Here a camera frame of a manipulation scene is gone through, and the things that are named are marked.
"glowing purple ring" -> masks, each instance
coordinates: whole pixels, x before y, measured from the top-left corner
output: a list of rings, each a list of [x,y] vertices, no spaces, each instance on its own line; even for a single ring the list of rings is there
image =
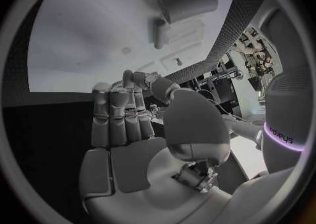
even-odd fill
[[[282,142],[279,138],[277,138],[274,134],[272,134],[270,132],[270,129],[267,125],[267,123],[265,122],[264,125],[263,125],[263,129],[265,131],[265,133],[272,139],[274,140],[275,142],[277,142],[278,144],[286,147],[287,149],[290,149],[290,150],[293,150],[293,151],[298,151],[298,152],[302,152],[304,151],[305,147],[298,147],[298,146],[291,146],[291,145],[288,145],[284,142]]]

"purple led light strip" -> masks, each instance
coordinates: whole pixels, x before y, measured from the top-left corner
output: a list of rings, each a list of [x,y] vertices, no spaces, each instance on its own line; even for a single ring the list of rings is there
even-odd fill
[[[291,145],[288,145],[288,144],[282,142],[281,139],[277,138],[273,133],[270,132],[270,129],[269,129],[269,127],[268,127],[268,125],[267,125],[266,122],[264,123],[263,129],[264,129],[265,133],[266,133],[272,140],[274,140],[274,141],[277,142],[278,144],[280,144],[280,145],[286,147],[287,149],[290,149],[290,150],[293,150],[293,151],[298,151],[298,152],[304,151],[304,147],[291,146]]]

